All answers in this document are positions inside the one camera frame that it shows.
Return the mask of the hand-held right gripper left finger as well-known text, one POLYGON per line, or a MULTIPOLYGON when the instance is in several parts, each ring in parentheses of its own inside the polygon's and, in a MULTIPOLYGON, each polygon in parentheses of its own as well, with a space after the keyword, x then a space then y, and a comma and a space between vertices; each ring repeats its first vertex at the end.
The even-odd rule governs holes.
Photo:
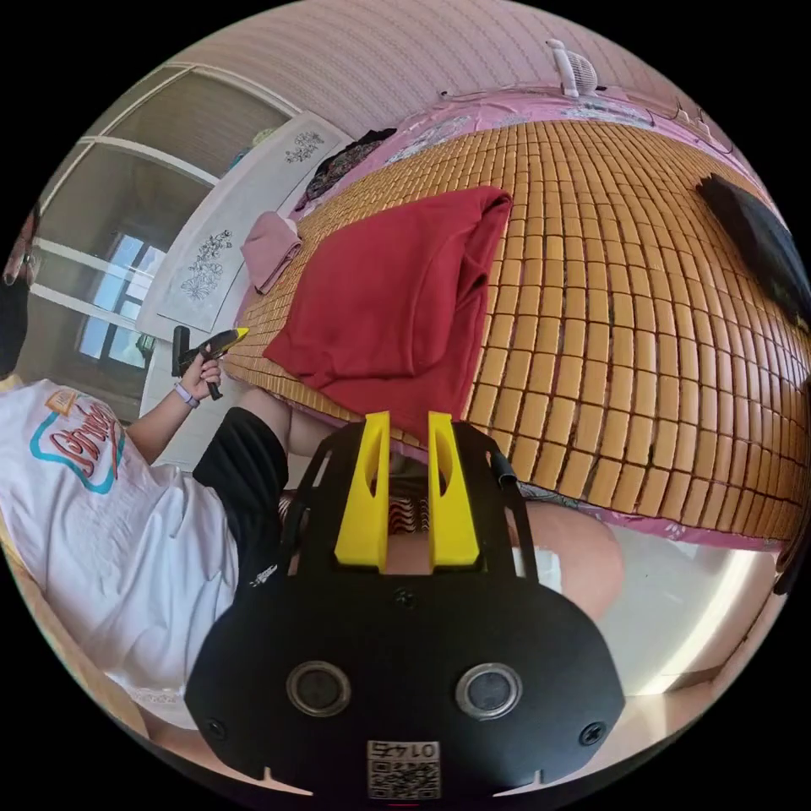
POLYGON ((389 443, 387 411, 366 415, 351 483, 335 543, 337 563, 382 573, 389 537, 389 443))

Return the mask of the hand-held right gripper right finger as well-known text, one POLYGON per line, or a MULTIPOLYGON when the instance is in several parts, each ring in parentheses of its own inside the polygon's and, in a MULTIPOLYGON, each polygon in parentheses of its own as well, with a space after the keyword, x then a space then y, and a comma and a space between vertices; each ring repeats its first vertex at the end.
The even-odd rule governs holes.
POLYGON ((428 413, 428 542, 432 569, 468 569, 479 545, 451 415, 428 413))

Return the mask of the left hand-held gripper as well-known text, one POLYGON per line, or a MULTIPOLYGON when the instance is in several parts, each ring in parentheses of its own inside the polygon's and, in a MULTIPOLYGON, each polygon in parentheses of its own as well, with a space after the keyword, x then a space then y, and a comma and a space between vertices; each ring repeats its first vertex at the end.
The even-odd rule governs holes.
MULTIPOLYGON (((222 331, 218 334, 218 346, 234 346, 244 340, 247 335, 249 334, 249 328, 232 328, 229 330, 222 331)), ((214 359, 219 361, 220 354, 216 351, 217 347, 212 346, 211 344, 203 344, 193 349, 190 347, 190 332, 189 331, 180 331, 179 332, 179 382, 182 375, 188 369, 188 366, 191 364, 193 359, 199 352, 208 352, 214 359)), ((214 389, 212 391, 213 394, 219 394, 220 396, 217 399, 210 397, 212 400, 219 400, 222 397, 220 392, 220 385, 219 389, 214 389)), ((179 397, 181 400, 187 400, 188 395, 183 390, 183 388, 179 385, 179 397)))

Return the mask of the person's left hand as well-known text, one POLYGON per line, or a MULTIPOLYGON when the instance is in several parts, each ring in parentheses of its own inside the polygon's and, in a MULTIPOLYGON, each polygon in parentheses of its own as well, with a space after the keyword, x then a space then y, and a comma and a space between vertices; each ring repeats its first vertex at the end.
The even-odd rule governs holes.
POLYGON ((200 403, 209 397, 217 399, 220 395, 212 391, 219 389, 220 362, 207 351, 199 352, 180 378, 179 385, 188 395, 189 403, 200 403))

